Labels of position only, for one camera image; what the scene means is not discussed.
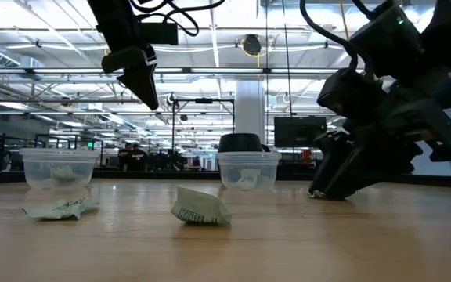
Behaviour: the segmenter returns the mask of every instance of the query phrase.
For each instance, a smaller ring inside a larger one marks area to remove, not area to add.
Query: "ceiling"
[[[96,19],[86,0],[30,0],[27,3],[32,12],[23,8],[25,4],[19,4],[18,1],[0,0],[0,52],[20,61],[24,57],[34,58],[42,63],[42,67],[47,68],[100,68],[100,61],[109,50],[103,36],[95,30]],[[406,3],[406,15],[419,30],[430,22],[434,2],[435,0],[411,0]],[[175,3],[185,7],[208,5],[209,1],[177,0]],[[342,6],[338,4],[338,0],[309,0],[307,3],[308,13],[315,22],[344,38],[346,34],[351,36],[367,22],[366,17],[347,0],[343,1]],[[369,0],[365,3],[373,8],[379,1]],[[155,45],[157,66],[161,70],[175,67],[335,69],[348,64],[349,58],[339,45],[328,42],[307,27],[298,9],[298,1],[285,0],[284,5],[283,12],[283,1],[280,0],[270,0],[268,5],[266,0],[227,0],[212,12],[192,12],[190,14],[198,23],[200,33],[191,37],[179,31],[178,46]],[[158,12],[168,13],[170,9]],[[342,13],[345,15],[347,32]],[[184,27],[192,27],[189,21],[178,14],[175,19]],[[148,19],[151,20],[158,21],[161,18]],[[245,54],[240,43],[246,34],[258,35],[264,56],[256,58]],[[115,76],[63,70],[63,73],[41,74],[39,78],[41,80],[37,81],[19,74],[0,74],[0,99],[48,100],[27,105],[37,112],[80,113],[94,110],[126,113],[118,115],[123,120],[123,125],[119,126],[114,121],[103,120],[94,114],[41,115],[48,118],[44,121],[48,121],[53,128],[119,129],[121,132],[116,133],[113,140],[121,137],[121,141],[142,138],[144,143],[147,132],[152,132],[152,136],[171,137],[171,127],[168,127],[168,123],[171,123],[171,108],[165,102],[168,95],[173,94],[177,99],[234,99],[236,82],[239,80],[262,82],[268,94],[266,97],[270,97],[266,103],[271,105],[268,125],[272,125],[272,116],[287,114],[290,100],[286,96],[288,92],[292,96],[295,113],[331,114],[316,104],[316,97],[327,78],[327,75],[320,74],[292,75],[290,83],[285,74],[269,78],[264,74],[156,74],[156,88],[161,104],[158,112],[162,113],[158,116],[151,113],[145,105],[133,103],[138,102],[138,99],[116,83]],[[88,102],[73,103],[70,106],[49,102],[64,97]],[[95,104],[93,100],[96,99],[111,100],[114,103]],[[6,106],[0,104],[0,110],[21,110]],[[182,112],[208,112],[217,115],[189,114],[187,121],[177,119],[182,130],[177,144],[191,142],[207,146],[217,143],[221,134],[231,130],[232,116],[227,110],[232,109],[225,107],[227,106],[219,103],[189,103]],[[72,121],[78,126],[57,123],[58,121]],[[130,132],[132,128],[126,124],[135,126],[135,131]],[[268,143],[272,143],[272,137],[272,133],[269,134]],[[168,144],[163,137],[154,138],[153,142],[161,142],[162,146]]]

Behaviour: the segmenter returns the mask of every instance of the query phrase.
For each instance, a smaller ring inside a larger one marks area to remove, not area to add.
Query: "plastic tub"
[[[276,181],[279,153],[218,153],[220,177],[225,187],[241,190],[269,190]]]
[[[27,184],[33,189],[79,189],[92,178],[98,151],[20,149]]]

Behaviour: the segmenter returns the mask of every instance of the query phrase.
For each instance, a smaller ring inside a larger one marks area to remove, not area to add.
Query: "desk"
[[[175,184],[220,194],[233,224],[182,224]],[[382,183],[332,202],[276,185],[92,180],[96,214],[36,222],[27,186],[1,184],[0,281],[451,281],[451,189]]]

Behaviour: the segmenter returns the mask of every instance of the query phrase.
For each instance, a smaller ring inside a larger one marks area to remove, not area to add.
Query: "column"
[[[262,81],[236,83],[236,133],[255,133],[265,144],[265,95]]]

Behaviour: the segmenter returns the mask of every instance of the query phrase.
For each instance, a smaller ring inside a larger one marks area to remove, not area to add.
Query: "wooden table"
[[[182,224],[169,212],[175,185],[219,194],[233,224]],[[205,181],[89,186],[97,213],[38,222],[21,208],[46,196],[0,185],[0,281],[451,281],[451,189],[382,183],[333,202],[294,182],[274,192]]]

